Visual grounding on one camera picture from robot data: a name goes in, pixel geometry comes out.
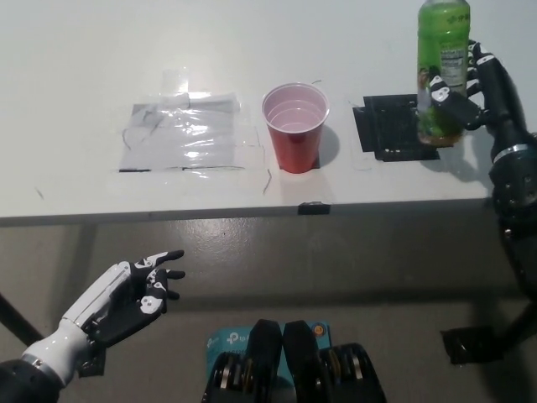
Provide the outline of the black right hand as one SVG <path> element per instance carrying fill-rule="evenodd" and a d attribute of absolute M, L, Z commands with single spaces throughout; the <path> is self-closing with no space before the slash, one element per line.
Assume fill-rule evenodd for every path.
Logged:
<path fill-rule="evenodd" d="M 484 127 L 493 137 L 494 164 L 514 157 L 536 158 L 536 138 L 526 127 L 524 110 L 514 82 L 500 60 L 471 40 L 467 79 L 475 83 L 465 95 L 448 87 L 437 67 L 429 72 L 433 108 L 467 131 Z"/>

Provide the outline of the white and black left hand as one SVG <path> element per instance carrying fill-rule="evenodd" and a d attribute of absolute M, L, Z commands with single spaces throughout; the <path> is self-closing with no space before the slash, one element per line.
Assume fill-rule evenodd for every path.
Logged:
<path fill-rule="evenodd" d="M 175 250 L 113 264 L 62 315 L 51 335 L 23 352 L 22 360 L 66 387 L 75 372 L 95 365 L 108 348 L 164 315 L 169 301 L 179 300 L 169 281 L 184 278 L 185 272 L 162 265 L 184 254 Z"/>

